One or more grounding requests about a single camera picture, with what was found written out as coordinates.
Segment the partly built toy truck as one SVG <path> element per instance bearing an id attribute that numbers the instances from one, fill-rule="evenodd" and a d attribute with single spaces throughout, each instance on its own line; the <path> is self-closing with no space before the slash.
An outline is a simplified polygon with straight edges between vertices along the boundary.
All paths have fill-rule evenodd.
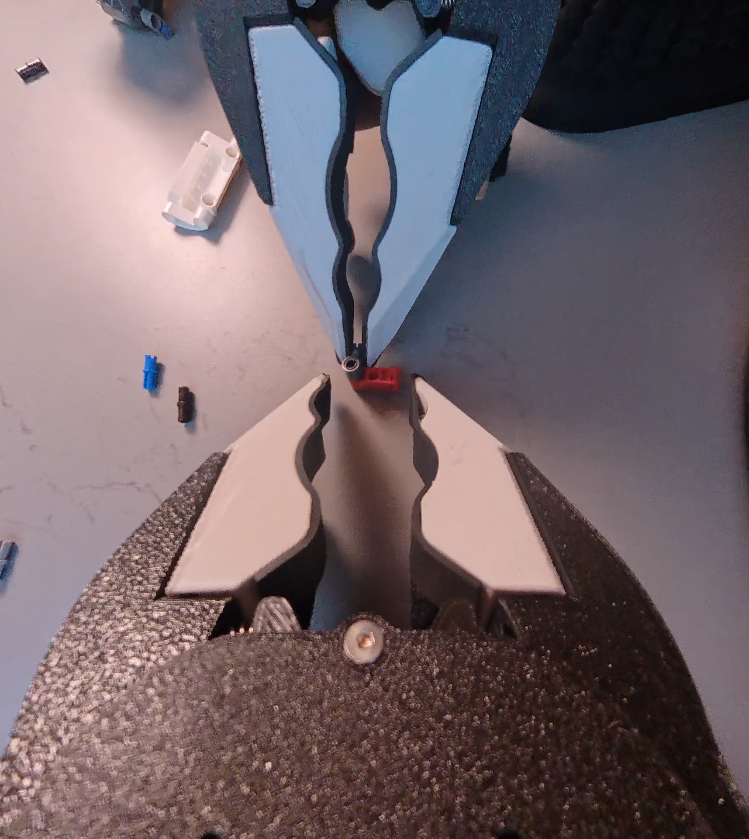
<path id="1" fill-rule="evenodd" d="M 98 1 L 102 10 L 117 24 L 135 31 L 145 31 L 171 38 L 174 34 L 167 20 L 166 1 Z"/>

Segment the white toy panel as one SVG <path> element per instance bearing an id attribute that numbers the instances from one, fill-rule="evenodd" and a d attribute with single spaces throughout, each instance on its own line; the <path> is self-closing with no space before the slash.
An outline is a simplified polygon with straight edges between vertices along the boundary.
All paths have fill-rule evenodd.
<path id="1" fill-rule="evenodd" d="M 225 140 L 204 131 L 170 186 L 162 216 L 177 227 L 206 231 L 241 162 L 236 139 Z"/>

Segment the red toy connector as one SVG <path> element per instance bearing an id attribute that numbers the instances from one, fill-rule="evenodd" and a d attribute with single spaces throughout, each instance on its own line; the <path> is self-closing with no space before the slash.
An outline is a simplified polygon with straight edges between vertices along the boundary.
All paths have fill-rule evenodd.
<path id="1" fill-rule="evenodd" d="M 401 370 L 398 367 L 361 367 L 351 380 L 357 392 L 397 393 L 400 391 Z"/>

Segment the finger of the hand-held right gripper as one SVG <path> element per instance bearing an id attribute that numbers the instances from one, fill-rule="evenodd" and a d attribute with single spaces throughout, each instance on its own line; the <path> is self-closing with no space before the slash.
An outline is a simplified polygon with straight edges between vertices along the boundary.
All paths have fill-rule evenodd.
<path id="1" fill-rule="evenodd" d="M 315 37 L 300 21 L 252 27 L 248 40 L 270 213 L 336 355 L 346 357 L 352 235 L 340 178 L 351 138 L 345 79 L 331 39 Z"/>
<path id="2" fill-rule="evenodd" d="M 368 364 L 390 344 L 456 232 L 456 194 L 492 58 L 491 46 L 436 33 L 383 90 L 390 207 L 373 247 L 380 292 L 369 311 Z"/>

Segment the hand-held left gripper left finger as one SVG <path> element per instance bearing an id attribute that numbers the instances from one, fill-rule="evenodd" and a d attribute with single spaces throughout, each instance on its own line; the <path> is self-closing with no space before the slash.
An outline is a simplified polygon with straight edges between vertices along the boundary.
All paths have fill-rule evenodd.
<path id="1" fill-rule="evenodd" d="M 319 375 L 226 449 L 165 583 L 170 598 L 233 596 L 248 619 L 282 596 L 308 628 L 326 564 L 313 479 L 325 460 L 331 383 Z"/>

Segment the person's right forearm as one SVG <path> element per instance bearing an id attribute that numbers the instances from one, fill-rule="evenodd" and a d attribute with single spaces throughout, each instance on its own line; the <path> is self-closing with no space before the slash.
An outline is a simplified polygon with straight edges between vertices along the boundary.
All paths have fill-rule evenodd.
<path id="1" fill-rule="evenodd" d="M 569 1 L 523 116 L 606 132 L 747 99 L 749 1 Z"/>

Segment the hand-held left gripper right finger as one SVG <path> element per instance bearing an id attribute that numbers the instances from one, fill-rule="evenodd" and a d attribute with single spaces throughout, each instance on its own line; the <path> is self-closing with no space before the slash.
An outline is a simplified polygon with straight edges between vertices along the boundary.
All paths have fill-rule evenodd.
<path id="1" fill-rule="evenodd" d="M 513 452 L 422 377 L 412 382 L 411 583 L 442 609 L 461 600 L 485 628 L 506 596 L 564 596 Z"/>

